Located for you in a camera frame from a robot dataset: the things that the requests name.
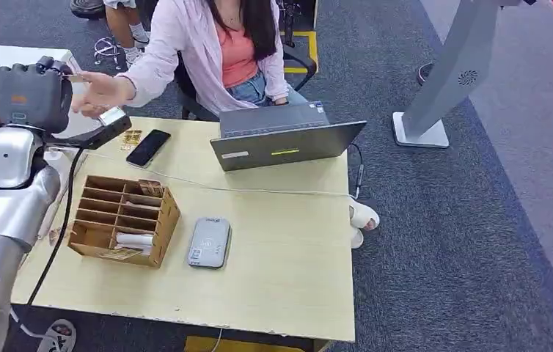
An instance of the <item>smartphone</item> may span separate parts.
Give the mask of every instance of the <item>smartphone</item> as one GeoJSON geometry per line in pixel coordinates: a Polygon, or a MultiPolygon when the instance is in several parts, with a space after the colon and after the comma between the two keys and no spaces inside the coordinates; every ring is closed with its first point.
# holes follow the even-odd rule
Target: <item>smartphone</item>
{"type": "Polygon", "coordinates": [[[225,219],[201,218],[194,225],[188,250],[188,264],[206,268],[221,268],[227,253],[231,226],[225,219]]]}
{"type": "Polygon", "coordinates": [[[169,138],[171,138],[170,133],[153,130],[134,148],[125,160],[128,164],[134,166],[147,167],[169,138]]]}

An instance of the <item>laptop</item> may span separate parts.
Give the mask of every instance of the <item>laptop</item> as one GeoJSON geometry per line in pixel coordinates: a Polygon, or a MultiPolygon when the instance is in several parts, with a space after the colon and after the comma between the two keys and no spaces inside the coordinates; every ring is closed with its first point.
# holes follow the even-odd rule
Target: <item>laptop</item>
{"type": "Polygon", "coordinates": [[[333,158],[367,121],[332,125],[321,102],[225,111],[221,138],[210,143],[224,171],[333,158]]]}

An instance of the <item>woman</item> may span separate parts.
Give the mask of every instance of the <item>woman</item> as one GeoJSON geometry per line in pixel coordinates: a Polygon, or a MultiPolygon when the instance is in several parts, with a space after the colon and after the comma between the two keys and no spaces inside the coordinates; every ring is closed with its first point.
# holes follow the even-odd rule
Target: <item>woman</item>
{"type": "MultiPolygon", "coordinates": [[[[275,0],[160,0],[142,58],[116,77],[81,73],[91,84],[73,110],[96,117],[106,106],[143,106],[175,78],[178,51],[197,90],[197,101],[215,115],[305,103],[285,81],[278,23],[275,0]]],[[[350,238],[356,248],[362,243],[359,229],[378,226],[378,215],[352,201],[350,218],[350,238]]]]}

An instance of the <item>white sock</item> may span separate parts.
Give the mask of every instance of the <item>white sock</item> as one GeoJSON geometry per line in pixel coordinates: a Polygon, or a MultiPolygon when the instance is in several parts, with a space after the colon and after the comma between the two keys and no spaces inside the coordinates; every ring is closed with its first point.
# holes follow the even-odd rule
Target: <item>white sock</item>
{"type": "Polygon", "coordinates": [[[134,39],[140,40],[141,42],[149,41],[149,35],[144,30],[142,23],[131,24],[130,30],[132,31],[132,36],[134,36],[134,39]]]}

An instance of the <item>orange top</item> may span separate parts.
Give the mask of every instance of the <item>orange top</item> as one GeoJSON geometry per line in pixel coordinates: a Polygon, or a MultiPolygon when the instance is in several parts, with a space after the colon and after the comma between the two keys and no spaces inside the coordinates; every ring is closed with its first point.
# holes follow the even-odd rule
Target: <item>orange top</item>
{"type": "Polygon", "coordinates": [[[244,37],[244,30],[229,30],[230,36],[216,25],[222,50],[222,83],[225,88],[235,87],[257,74],[257,62],[253,58],[254,46],[250,38],[244,37]]]}

